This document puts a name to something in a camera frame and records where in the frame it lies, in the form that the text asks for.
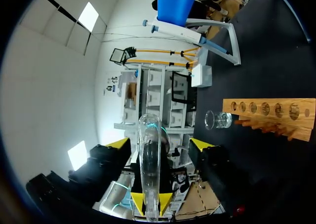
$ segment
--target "cardboard box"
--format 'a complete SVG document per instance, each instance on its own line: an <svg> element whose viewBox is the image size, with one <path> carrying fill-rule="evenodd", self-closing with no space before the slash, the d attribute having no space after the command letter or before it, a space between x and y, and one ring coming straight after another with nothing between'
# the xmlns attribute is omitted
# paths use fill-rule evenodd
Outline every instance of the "cardboard box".
<svg viewBox="0 0 316 224"><path fill-rule="evenodd" d="M137 83L131 82L128 85L127 98L132 99L134 101L134 105L136 105L136 94L137 94Z"/></svg>

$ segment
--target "glass cup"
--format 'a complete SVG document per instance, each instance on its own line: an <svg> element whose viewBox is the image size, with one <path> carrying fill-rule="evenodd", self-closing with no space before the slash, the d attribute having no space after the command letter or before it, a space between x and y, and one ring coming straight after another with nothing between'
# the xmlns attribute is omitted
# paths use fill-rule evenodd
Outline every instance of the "glass cup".
<svg viewBox="0 0 316 224"><path fill-rule="evenodd" d="M231 126L232 121L233 117L230 113L208 111L205 115L205 127L208 130L213 128L227 129Z"/></svg>

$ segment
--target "blue object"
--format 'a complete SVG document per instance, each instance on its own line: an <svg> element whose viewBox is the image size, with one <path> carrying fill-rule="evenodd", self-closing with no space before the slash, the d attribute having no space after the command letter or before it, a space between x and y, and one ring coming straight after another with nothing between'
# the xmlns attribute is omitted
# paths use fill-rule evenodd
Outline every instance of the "blue object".
<svg viewBox="0 0 316 224"><path fill-rule="evenodd" d="M184 27L194 0L158 0L158 20Z"/></svg>
<svg viewBox="0 0 316 224"><path fill-rule="evenodd" d="M219 46L218 44L215 44L214 42L206 39L205 37L201 37L200 39L200 44L207 44L207 45L210 45L212 46L213 48L215 49L218 49L219 51L223 52L223 53L227 53L227 50L225 50L223 47Z"/></svg>

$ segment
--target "wooden peg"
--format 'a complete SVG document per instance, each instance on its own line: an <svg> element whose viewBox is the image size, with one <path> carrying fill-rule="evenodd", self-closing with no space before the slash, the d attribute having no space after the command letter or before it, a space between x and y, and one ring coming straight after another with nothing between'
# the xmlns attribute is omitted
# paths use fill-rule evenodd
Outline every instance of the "wooden peg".
<svg viewBox="0 0 316 224"><path fill-rule="evenodd" d="M242 123L242 126L243 127L248 127L248 126L253 126L253 125L256 125L258 124L257 121L245 121L244 123Z"/></svg>
<svg viewBox="0 0 316 224"><path fill-rule="evenodd" d="M256 125L251 126L251 128L252 128L253 130L255 130L255 129L262 129L262 128L264 128L264 127L265 127L265 124L264 124L264 123L258 123L258 124L256 124Z"/></svg>
<svg viewBox="0 0 316 224"><path fill-rule="evenodd" d="M242 123L244 123L244 122L248 122L248 121L250 121L250 120L235 120L234 121L234 124L242 124Z"/></svg>
<svg viewBox="0 0 316 224"><path fill-rule="evenodd" d="M277 131L277 125L267 126L262 129L262 133L269 133L269 132L275 132Z"/></svg>
<svg viewBox="0 0 316 224"><path fill-rule="evenodd" d="M275 132L275 136L276 136L276 137L279 137L279 136L281 136L282 134L285 134L286 131L287 131L286 127L281 128L281 129L278 129L278 130Z"/></svg>
<svg viewBox="0 0 316 224"><path fill-rule="evenodd" d="M295 136L295 131L296 131L296 130L293 130L293 131L289 134L289 136L287 137L287 140L288 140L288 141L292 141L292 140L293 140L293 138L294 138L294 136Z"/></svg>

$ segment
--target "black chair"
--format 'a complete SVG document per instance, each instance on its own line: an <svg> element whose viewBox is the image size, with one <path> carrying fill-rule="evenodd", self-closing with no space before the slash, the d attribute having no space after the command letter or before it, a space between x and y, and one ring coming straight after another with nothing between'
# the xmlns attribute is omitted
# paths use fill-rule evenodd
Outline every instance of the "black chair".
<svg viewBox="0 0 316 224"><path fill-rule="evenodd" d="M185 80L188 83L188 95L187 99L179 99L176 98L174 87L177 86L178 82L182 81L182 77L185 78ZM196 87L191 87L191 75L183 75L178 72L172 71L171 76L171 100L173 102L183 103L189 105L188 111L196 111L197 108L197 97L198 97L198 89Z"/></svg>

